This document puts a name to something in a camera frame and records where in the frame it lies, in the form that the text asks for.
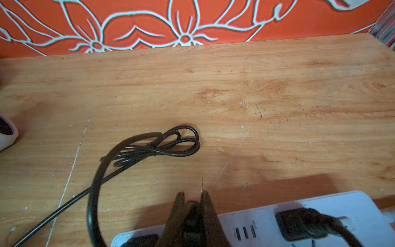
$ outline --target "wooden table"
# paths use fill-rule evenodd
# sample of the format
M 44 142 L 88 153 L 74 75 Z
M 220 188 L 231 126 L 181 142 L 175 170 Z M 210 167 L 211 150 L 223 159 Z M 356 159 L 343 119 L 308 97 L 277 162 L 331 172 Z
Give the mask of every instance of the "wooden table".
M 0 153 L 1 246 L 89 187 L 116 143 L 182 123 L 198 129 L 198 153 L 147 158 L 102 187 L 108 245 L 165 223 L 176 193 L 198 200 L 202 183 L 217 213 L 350 190 L 395 205 L 395 53 L 370 34 L 0 67 L 0 111 L 21 133 Z M 86 207 L 84 198 L 26 246 L 91 246 Z

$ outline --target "wallpaper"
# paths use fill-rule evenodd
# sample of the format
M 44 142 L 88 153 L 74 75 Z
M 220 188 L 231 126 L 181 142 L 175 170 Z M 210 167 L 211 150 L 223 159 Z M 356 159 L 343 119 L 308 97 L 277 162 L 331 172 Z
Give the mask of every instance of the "wallpaper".
M 0 57 L 367 32 L 392 0 L 1 0 Z

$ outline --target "white container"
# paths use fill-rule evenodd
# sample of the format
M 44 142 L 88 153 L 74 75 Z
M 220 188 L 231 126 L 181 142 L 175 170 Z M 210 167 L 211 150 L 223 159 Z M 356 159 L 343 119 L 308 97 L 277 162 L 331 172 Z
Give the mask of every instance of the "white container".
M 11 120 L 0 114 L 0 151 L 13 144 L 18 134 Z

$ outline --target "black cable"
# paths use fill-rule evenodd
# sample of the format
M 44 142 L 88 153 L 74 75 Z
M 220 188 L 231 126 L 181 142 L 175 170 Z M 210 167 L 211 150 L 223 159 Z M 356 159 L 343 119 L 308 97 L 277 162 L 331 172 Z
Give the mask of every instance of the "black cable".
M 344 238 L 350 247 L 363 247 L 361 242 L 338 220 L 331 220 L 328 224 L 336 233 Z
M 189 129 L 195 134 L 195 138 L 181 138 L 181 134 L 177 131 L 180 129 Z M 171 135 L 177 135 L 175 141 L 159 146 L 167 137 Z M 150 144 L 150 147 L 142 147 L 131 145 L 132 143 L 148 138 L 156 137 L 156 139 Z M 182 142 L 193 142 L 194 145 L 184 151 L 168 151 L 170 148 Z M 143 160 L 149 156 L 156 155 L 167 155 L 174 157 L 185 157 L 196 153 L 200 148 L 198 132 L 187 125 L 181 125 L 170 129 L 164 134 L 159 132 L 146 133 L 137 136 L 130 137 L 118 145 L 113 147 L 109 153 L 102 159 L 95 177 L 93 178 L 92 185 L 89 191 L 88 209 L 87 209 L 87 222 L 88 222 L 88 233 L 90 240 L 94 247 L 105 247 L 107 246 L 103 240 L 102 234 L 99 228 L 98 222 L 98 201 L 100 187 L 103 182 L 104 174 L 110 165 L 111 161 L 120 159 L 115 163 L 116 166 L 123 165 L 130 160 Z
M 191 130 L 194 133 L 195 138 L 181 138 L 181 134 L 177 131 L 177 130 L 180 130 L 180 129 L 189 129 L 189 130 Z M 181 125 L 181 126 L 174 127 L 174 128 L 170 129 L 169 131 L 167 131 L 167 132 L 165 132 L 163 134 L 160 133 L 160 132 L 153 132 L 153 133 L 148 133 L 148 134 L 152 134 L 153 135 L 152 137 L 157 137 L 157 139 L 155 139 L 147 147 L 131 145 L 131 146 L 127 146 L 127 147 L 124 148 L 125 150 L 131 150 L 131 151 L 117 153 L 116 156 L 114 157 L 114 160 L 118 160 L 120 158 L 121 158 L 121 160 L 115 162 L 114 166 L 115 167 L 121 166 L 121 168 L 119 168 L 118 170 L 112 172 L 111 174 L 109 174 L 108 176 L 103 178 L 102 183 L 105 183 L 105 182 L 109 181 L 110 179 L 112 179 L 113 177 L 118 175 L 119 173 L 123 172 L 124 170 L 128 169 L 132 165 L 142 161 L 143 159 L 145 159 L 145 158 L 147 158 L 149 156 L 152 156 L 152 155 L 154 155 L 154 156 L 155 155 L 168 155 L 167 153 L 165 153 L 166 150 L 174 147 L 175 145 L 177 145 L 179 143 L 182 143 L 182 142 L 194 142 L 194 145 L 193 145 L 193 147 L 191 147 L 191 148 L 189 148 L 189 149 L 187 149 L 185 151 L 168 152 L 168 153 L 172 154 L 171 156 L 178 156 L 178 157 L 180 157 L 180 156 L 189 156 L 189 155 L 192 155 L 192 154 L 196 153 L 199 150 L 199 148 L 200 148 L 198 132 L 194 128 L 192 128 L 190 126 L 187 126 L 187 125 Z M 177 138 L 176 138 L 175 141 L 172 141 L 170 143 L 167 143 L 167 144 L 159 146 L 159 144 L 163 140 L 165 140 L 167 137 L 169 137 L 171 135 L 177 135 Z M 40 223 L 38 223 L 28 233 L 26 233 L 20 240 L 18 240 L 18 242 L 16 242 L 14 245 L 12 245 L 12 247 L 20 247 L 24 242 L 26 242 L 29 238 L 31 238 L 34 234 L 36 234 L 46 224 L 51 222 L 53 219 L 55 219 L 57 216 L 59 216 L 61 213 L 63 213 L 66 209 L 68 209 L 71 205 L 76 203 L 78 200 L 80 200 L 81 198 L 86 196 L 89 193 L 90 189 L 91 189 L 91 187 L 85 189 L 84 191 L 82 191 L 81 193 L 76 195 L 74 198 L 72 198 L 71 200 L 69 200 L 68 202 L 63 204 L 60 208 L 55 210 L 53 213 L 51 213 L 49 216 L 47 216 L 44 220 L 42 220 Z

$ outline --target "white power strip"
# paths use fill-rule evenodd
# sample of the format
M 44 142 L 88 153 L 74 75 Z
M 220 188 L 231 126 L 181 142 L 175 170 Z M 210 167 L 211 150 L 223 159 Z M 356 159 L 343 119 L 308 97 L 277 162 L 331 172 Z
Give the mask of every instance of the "white power strip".
M 364 247 L 395 247 L 394 230 L 372 199 L 361 191 L 225 213 L 218 215 L 218 218 L 232 247 L 348 247 L 341 237 L 331 235 L 318 240 L 287 242 L 281 235 L 275 214 L 301 207 L 313 208 L 322 214 L 339 218 Z M 164 227 L 153 226 L 118 234 L 111 247 L 121 247 L 132 237 L 150 234 L 161 236 Z

